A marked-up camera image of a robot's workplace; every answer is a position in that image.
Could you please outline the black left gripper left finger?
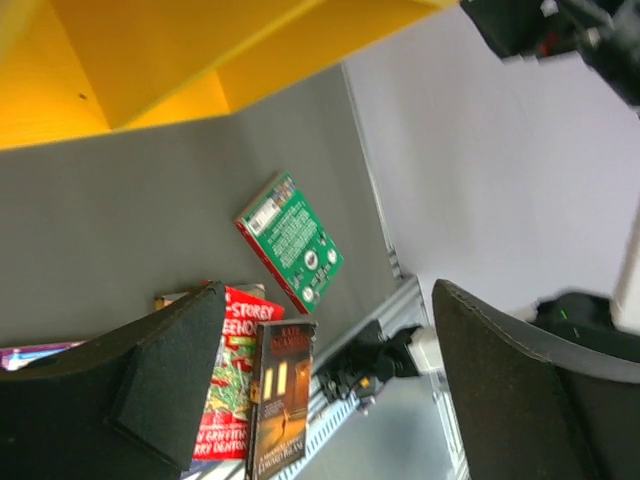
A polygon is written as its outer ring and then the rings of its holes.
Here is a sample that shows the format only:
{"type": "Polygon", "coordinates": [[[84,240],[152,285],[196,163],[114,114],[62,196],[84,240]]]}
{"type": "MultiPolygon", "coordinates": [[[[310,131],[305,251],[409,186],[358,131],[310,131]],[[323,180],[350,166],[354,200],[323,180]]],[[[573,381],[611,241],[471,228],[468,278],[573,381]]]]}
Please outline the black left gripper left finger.
{"type": "Polygon", "coordinates": [[[209,283],[1,373],[4,479],[177,479],[192,463],[225,317],[209,283]]]}

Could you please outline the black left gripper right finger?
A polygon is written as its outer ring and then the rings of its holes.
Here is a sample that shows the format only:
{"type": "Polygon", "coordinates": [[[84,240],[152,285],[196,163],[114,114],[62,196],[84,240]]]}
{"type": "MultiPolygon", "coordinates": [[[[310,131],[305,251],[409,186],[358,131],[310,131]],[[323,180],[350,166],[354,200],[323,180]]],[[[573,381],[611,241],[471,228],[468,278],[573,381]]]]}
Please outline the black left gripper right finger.
{"type": "Polygon", "coordinates": [[[526,322],[440,279],[432,304],[472,478],[638,477],[639,339],[606,297],[566,292],[526,322]]]}

